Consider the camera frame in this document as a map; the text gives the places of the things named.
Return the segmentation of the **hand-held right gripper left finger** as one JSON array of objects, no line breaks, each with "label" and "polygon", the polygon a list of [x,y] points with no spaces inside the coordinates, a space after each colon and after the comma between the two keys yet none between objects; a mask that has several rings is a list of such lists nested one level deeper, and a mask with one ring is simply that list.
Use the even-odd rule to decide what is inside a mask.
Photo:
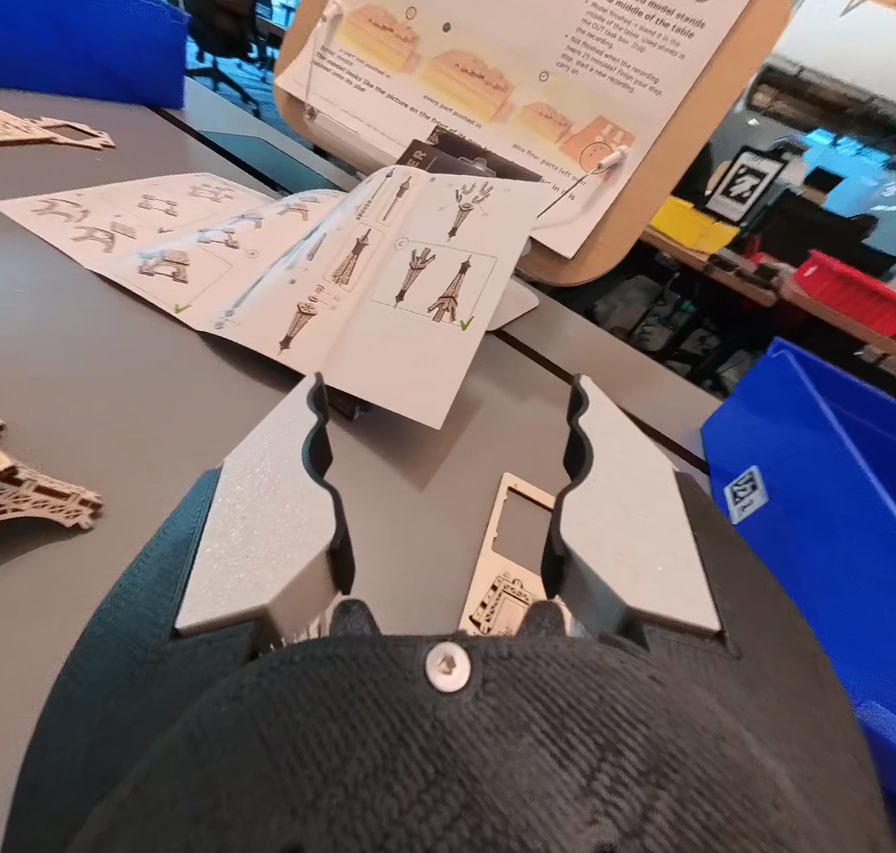
[{"label": "hand-held right gripper left finger", "polygon": [[264,641],[327,633],[356,576],[332,464],[327,391],[301,380],[222,462],[174,627],[196,637],[256,623]]}]

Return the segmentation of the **wooden puzzle parts sheet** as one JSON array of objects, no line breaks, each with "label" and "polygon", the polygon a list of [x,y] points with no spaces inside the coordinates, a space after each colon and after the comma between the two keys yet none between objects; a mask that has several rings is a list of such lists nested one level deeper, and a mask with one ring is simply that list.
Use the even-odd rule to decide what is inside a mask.
[{"label": "wooden puzzle parts sheet", "polygon": [[554,497],[510,473],[498,485],[458,629],[471,637],[516,635],[531,606],[546,599],[540,575],[495,550],[500,519],[515,496],[551,514]]}]

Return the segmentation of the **wooden Eiffel tower model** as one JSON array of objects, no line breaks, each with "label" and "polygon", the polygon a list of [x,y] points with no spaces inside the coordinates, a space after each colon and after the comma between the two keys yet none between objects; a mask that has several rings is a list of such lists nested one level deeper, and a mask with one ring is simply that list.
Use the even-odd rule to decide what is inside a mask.
[{"label": "wooden Eiffel tower model", "polygon": [[103,507],[99,494],[42,473],[1,449],[1,522],[36,519],[88,531]]}]

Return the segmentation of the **grey desk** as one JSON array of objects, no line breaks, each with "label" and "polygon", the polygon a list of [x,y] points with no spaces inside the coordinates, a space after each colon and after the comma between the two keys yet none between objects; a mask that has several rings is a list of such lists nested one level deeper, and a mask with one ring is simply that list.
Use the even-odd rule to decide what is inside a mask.
[{"label": "grey desk", "polygon": [[[267,137],[339,187],[350,179],[226,101],[188,89],[181,113],[2,89],[2,109],[75,120],[116,144],[2,148],[2,198],[206,172],[276,196],[187,128]],[[93,529],[2,524],[2,823],[44,702],[106,592],[207,468],[297,377],[197,334],[2,216],[5,449],[99,493]],[[504,473],[566,483],[569,375],[587,374],[677,468],[709,490],[700,426],[716,407],[668,370],[552,300],[487,334],[439,431],[372,409],[332,415],[328,478],[354,546],[353,593],[393,634],[457,628]]]}]

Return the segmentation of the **blue plastic bin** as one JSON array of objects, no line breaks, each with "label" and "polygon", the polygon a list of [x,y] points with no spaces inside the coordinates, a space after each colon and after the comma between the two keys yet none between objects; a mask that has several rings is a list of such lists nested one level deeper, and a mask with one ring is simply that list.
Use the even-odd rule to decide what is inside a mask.
[{"label": "blue plastic bin", "polygon": [[895,793],[895,401],[775,339],[700,431],[712,496],[812,628]]},{"label": "blue plastic bin", "polygon": [[161,0],[1,0],[1,86],[181,109],[188,23]]}]

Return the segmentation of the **white instruction leaflet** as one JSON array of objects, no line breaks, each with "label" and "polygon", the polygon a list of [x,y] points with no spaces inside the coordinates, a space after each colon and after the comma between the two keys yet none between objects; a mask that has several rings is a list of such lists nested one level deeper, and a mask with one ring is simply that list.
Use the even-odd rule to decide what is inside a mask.
[{"label": "white instruction leaflet", "polygon": [[281,198],[168,175],[2,214],[192,330],[439,429],[547,200],[541,182],[392,165]]}]

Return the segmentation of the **white board stand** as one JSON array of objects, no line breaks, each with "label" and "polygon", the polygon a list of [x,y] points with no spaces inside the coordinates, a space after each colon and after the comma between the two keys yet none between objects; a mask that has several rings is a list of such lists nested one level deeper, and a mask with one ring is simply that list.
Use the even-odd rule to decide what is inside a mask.
[{"label": "white board stand", "polygon": [[505,287],[488,322],[487,332],[495,332],[539,306],[537,292],[513,276]]}]

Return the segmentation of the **wooden shelf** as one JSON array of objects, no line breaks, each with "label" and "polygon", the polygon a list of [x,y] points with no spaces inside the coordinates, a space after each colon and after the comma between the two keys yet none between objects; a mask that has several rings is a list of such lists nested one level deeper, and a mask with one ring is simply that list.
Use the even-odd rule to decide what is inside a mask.
[{"label": "wooden shelf", "polygon": [[860,321],[832,309],[825,303],[819,302],[790,279],[787,279],[778,290],[764,290],[749,283],[743,276],[736,276],[732,272],[718,269],[717,266],[709,263],[709,258],[704,254],[680,245],[651,226],[647,226],[644,229],[640,239],[656,247],[680,264],[698,272],[702,276],[711,278],[714,282],[739,293],[762,307],[769,308],[779,302],[789,303],[802,312],[848,334],[860,343],[869,345],[886,356],[895,355],[895,339],[893,337],[884,336]]}]

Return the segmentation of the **red plastic bin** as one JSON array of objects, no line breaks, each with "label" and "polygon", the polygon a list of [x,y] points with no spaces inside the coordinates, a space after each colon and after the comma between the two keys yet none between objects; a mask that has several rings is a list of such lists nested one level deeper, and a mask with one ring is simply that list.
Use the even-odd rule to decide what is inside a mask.
[{"label": "red plastic bin", "polygon": [[818,250],[809,250],[792,280],[817,302],[894,338],[895,290],[881,280]]}]

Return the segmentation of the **black white marker sign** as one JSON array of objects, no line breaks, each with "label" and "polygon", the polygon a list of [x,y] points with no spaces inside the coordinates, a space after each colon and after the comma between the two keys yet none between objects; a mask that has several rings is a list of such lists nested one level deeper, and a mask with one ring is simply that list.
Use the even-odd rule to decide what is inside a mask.
[{"label": "black white marker sign", "polygon": [[787,164],[778,151],[742,146],[707,193],[701,210],[716,220],[742,226]]}]

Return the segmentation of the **black puzzle box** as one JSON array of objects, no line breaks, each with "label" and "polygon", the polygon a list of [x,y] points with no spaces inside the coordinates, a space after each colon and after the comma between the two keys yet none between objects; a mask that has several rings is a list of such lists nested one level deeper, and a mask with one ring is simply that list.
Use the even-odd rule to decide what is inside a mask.
[{"label": "black puzzle box", "polygon": [[473,146],[468,153],[447,153],[429,141],[413,140],[398,156],[396,166],[419,168],[431,175],[471,176],[491,180],[517,180],[541,183],[540,175],[501,156]]}]

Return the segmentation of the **wooden display board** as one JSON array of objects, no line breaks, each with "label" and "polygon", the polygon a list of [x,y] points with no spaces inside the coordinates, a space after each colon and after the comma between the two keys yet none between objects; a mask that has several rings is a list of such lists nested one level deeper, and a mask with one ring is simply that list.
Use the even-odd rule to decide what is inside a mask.
[{"label": "wooden display board", "polygon": [[[280,47],[275,80],[277,69],[296,55],[299,45],[306,42],[309,32],[316,27],[324,2],[300,1]],[[557,255],[536,240],[534,226],[531,249],[519,262],[522,275],[552,287],[570,287],[604,276],[620,264],[770,54],[790,21],[791,7],[792,0],[751,0],[577,254],[570,259]],[[364,141],[356,152],[356,146],[338,125],[314,117],[302,103],[274,86],[280,116],[293,130],[364,174],[372,174],[398,157],[370,149]],[[552,190],[543,183],[548,199]],[[557,196],[550,200],[539,219],[561,199],[562,196]]]}]

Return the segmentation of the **black office chair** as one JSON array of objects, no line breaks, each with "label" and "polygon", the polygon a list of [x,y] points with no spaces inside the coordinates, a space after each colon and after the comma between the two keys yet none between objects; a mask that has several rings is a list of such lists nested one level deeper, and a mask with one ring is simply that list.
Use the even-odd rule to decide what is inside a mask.
[{"label": "black office chair", "polygon": [[190,18],[189,38],[198,61],[197,66],[185,70],[185,76],[209,81],[215,93],[224,85],[260,119],[262,105],[220,63],[250,63],[260,70],[262,81],[267,81],[272,66],[269,37],[259,27],[257,8],[272,7],[272,0],[183,0],[183,5]]}]

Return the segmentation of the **printed instruction sheet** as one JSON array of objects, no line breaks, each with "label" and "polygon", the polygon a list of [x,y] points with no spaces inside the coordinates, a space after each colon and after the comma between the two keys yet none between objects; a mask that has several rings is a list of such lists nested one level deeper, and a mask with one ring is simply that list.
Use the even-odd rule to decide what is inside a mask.
[{"label": "printed instruction sheet", "polygon": [[356,152],[440,125],[540,175],[569,260],[750,1],[325,0],[275,84]]}]

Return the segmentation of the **wooden puzzle sheet frame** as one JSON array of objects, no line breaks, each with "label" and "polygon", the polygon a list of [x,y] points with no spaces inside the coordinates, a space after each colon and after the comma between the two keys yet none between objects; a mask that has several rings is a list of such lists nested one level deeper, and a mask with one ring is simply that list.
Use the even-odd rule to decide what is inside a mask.
[{"label": "wooden puzzle sheet frame", "polygon": [[1,112],[1,145],[58,145],[102,151],[116,148],[115,142],[102,130],[86,124],[49,117],[21,118]]}]

